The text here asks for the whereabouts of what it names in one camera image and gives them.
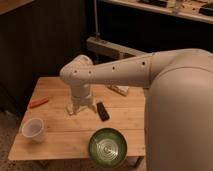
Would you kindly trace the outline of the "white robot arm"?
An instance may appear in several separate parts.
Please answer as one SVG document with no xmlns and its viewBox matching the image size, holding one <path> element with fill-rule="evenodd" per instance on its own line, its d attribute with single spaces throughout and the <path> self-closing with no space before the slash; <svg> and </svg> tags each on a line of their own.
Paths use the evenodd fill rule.
<svg viewBox="0 0 213 171">
<path fill-rule="evenodd" d="M 213 53 L 178 49 L 98 65 L 79 55 L 60 78 L 73 111 L 93 101 L 92 84 L 145 88 L 147 171 L 213 171 Z"/>
</svg>

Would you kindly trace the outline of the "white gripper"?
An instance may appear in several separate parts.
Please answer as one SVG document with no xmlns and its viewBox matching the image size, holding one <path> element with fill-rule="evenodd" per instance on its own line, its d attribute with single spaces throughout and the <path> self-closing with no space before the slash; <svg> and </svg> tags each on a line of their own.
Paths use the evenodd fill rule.
<svg viewBox="0 0 213 171">
<path fill-rule="evenodd" d="M 94 113 L 97 113 L 97 108 L 93 102 L 93 95 L 91 92 L 91 86 L 89 84 L 83 84 L 71 87 L 71 100 L 73 104 L 68 104 L 66 110 L 69 115 L 77 114 L 76 106 L 86 106 L 91 109 Z"/>
</svg>

